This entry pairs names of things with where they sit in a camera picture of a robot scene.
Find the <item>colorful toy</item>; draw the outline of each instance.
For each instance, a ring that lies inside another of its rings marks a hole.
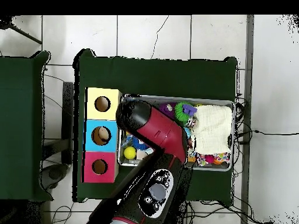
[[[187,128],[187,127],[184,127],[184,130],[185,130],[185,132],[187,134],[187,139],[189,139],[191,137],[191,130],[189,128]]]
[[[193,128],[196,126],[196,124],[197,124],[197,118],[193,116],[188,119],[185,126],[188,128]]]
[[[188,162],[195,162],[196,158],[195,157],[188,157]]]
[[[189,116],[193,116],[194,113],[197,112],[197,109],[193,106],[190,106],[190,105],[187,105],[187,104],[184,104],[183,105],[183,113],[185,114],[188,114]]]
[[[172,120],[175,118],[176,103],[164,103],[159,106],[159,110]]]
[[[119,172],[115,115],[120,96],[117,89],[89,87],[85,90],[83,183],[113,183]]]
[[[133,136],[133,138],[132,138],[132,146],[134,147],[134,148],[136,148],[136,149],[139,149],[139,150],[141,150],[141,151],[144,151],[144,150],[146,150],[146,149],[148,149],[148,146],[145,144],[145,143],[143,143],[143,142],[141,142],[137,137],[135,137],[135,136]]]
[[[132,146],[125,148],[124,157],[128,160],[134,159],[136,157],[136,149]]]
[[[128,135],[127,137],[126,137],[126,140],[124,141],[124,143],[121,145],[121,147],[124,147],[124,146],[126,146],[129,142],[130,142],[130,140],[133,138],[133,135]]]
[[[185,125],[189,119],[189,115],[183,112],[183,105],[190,105],[192,106],[190,103],[188,102],[180,102],[175,106],[175,117],[183,122],[183,124]]]
[[[230,154],[229,153],[221,153],[215,154],[215,159],[213,161],[214,164],[221,164],[222,162],[229,162],[230,161]]]
[[[214,161],[214,156],[213,155],[205,155],[204,158],[205,158],[207,163],[213,163],[213,161]]]

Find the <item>dark green tablecloth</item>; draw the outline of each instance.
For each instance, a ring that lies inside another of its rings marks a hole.
[[[0,199],[50,200],[40,186],[42,69],[49,53],[0,57]]]
[[[203,59],[174,61],[95,57],[89,49],[79,52],[74,60],[75,98],[79,99],[79,150],[77,169],[74,170],[78,181],[73,188],[78,200],[109,197],[111,191],[132,169],[120,166],[113,184],[81,183],[85,87],[118,89],[122,93],[139,95],[234,101],[236,67],[237,61],[234,57],[224,61]],[[231,175],[232,170],[227,172],[195,170],[187,200],[222,200],[229,204]]]

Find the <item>yellow ball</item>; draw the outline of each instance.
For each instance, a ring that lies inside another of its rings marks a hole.
[[[134,147],[128,147],[124,150],[124,157],[128,160],[134,159],[136,156],[136,149]]]

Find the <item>circular hole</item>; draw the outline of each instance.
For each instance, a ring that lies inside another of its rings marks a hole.
[[[108,165],[102,159],[96,160],[92,163],[92,171],[94,171],[96,174],[106,173],[107,169],[108,169]]]
[[[91,133],[91,139],[97,145],[106,145],[111,139],[111,132],[104,126],[96,127]]]
[[[110,100],[105,96],[100,96],[95,100],[95,108],[97,111],[105,112],[110,108]]]

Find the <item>white cloth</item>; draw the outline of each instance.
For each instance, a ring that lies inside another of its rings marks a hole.
[[[228,137],[231,133],[232,111],[226,106],[198,106],[194,116],[197,125],[191,130],[195,151],[202,155],[230,153]]]

